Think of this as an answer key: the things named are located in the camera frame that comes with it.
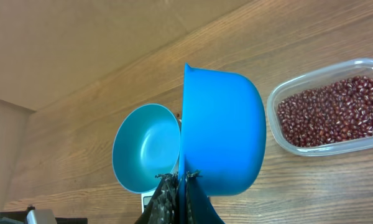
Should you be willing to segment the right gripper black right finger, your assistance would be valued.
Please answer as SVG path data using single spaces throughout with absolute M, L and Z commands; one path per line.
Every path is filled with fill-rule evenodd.
M 224 224 L 213 208 L 209 197 L 198 183 L 200 171 L 187 172 L 185 181 L 185 211 L 187 224 Z

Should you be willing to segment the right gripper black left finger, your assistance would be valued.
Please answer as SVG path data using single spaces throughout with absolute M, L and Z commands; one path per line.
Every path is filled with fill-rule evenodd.
M 135 224 L 179 223 L 178 173 L 158 174 L 160 183 Z

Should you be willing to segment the blue plastic measuring scoop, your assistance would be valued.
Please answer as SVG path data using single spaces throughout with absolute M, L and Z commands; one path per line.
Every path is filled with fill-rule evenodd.
M 186 223 L 185 177 L 200 171 L 208 197 L 232 196 L 256 180 L 265 154 L 262 98 L 246 77 L 185 65 L 180 145 L 180 222 Z

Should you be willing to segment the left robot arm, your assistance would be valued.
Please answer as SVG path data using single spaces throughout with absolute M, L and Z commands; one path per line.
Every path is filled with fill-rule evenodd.
M 23 211 L 0 212 L 0 224 L 87 224 L 87 218 L 56 217 L 51 209 L 36 209 L 33 206 Z

